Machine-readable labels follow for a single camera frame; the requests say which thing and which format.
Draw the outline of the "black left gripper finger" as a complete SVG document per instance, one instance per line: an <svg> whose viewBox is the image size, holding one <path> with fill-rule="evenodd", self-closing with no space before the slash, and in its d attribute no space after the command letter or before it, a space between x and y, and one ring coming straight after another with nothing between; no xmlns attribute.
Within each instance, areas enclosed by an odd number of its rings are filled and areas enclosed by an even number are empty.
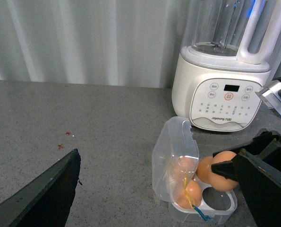
<svg viewBox="0 0 281 227"><path fill-rule="evenodd" d="M63 227L79 181L77 149L0 203L0 227Z"/></svg>

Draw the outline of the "black gripper other arm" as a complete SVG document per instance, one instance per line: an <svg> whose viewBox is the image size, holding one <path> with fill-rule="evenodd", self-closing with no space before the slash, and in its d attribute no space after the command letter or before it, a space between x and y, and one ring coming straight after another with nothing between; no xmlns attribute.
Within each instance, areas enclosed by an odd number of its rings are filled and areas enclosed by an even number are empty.
<svg viewBox="0 0 281 227"><path fill-rule="evenodd" d="M231 166L256 225L281 227L281 135L262 129L251 141L213 152L212 157L241 149L252 155L236 155Z"/></svg>

